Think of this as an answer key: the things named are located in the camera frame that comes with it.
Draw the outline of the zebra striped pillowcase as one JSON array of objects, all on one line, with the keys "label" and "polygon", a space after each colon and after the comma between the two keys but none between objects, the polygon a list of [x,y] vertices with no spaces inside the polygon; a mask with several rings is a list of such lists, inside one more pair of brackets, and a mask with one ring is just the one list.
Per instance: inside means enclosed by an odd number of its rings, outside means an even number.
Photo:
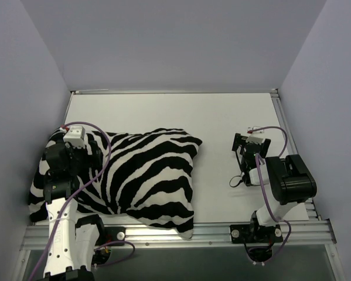
[{"label": "zebra striped pillowcase", "polygon": [[80,172],[80,214],[127,215],[157,228],[175,229],[183,239],[193,235],[192,172],[201,139],[184,129],[158,128],[145,133],[87,130],[84,141],[96,141],[108,163],[101,176]]}]

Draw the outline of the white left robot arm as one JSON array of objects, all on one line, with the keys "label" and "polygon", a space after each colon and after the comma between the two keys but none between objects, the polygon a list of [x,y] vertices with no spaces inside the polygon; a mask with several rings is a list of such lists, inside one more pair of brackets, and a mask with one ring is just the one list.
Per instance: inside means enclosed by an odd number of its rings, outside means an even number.
[{"label": "white left robot arm", "polygon": [[45,150],[49,165],[43,195],[49,219],[49,241],[43,280],[94,280],[91,271],[96,245],[105,241],[106,231],[99,215],[77,219],[75,192],[77,175],[102,167],[101,150],[88,154],[84,139],[65,136]]}]

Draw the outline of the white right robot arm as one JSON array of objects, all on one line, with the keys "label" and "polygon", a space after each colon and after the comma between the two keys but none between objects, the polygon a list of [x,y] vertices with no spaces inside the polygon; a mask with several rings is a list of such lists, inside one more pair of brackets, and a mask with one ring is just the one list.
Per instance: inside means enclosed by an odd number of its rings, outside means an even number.
[{"label": "white right robot arm", "polygon": [[253,136],[234,135],[232,151],[240,168],[238,184],[269,185],[271,197],[263,194],[264,205],[254,211],[248,234],[260,242],[275,232],[277,224],[297,205],[316,195],[316,182],[298,154],[267,156],[271,141]]}]

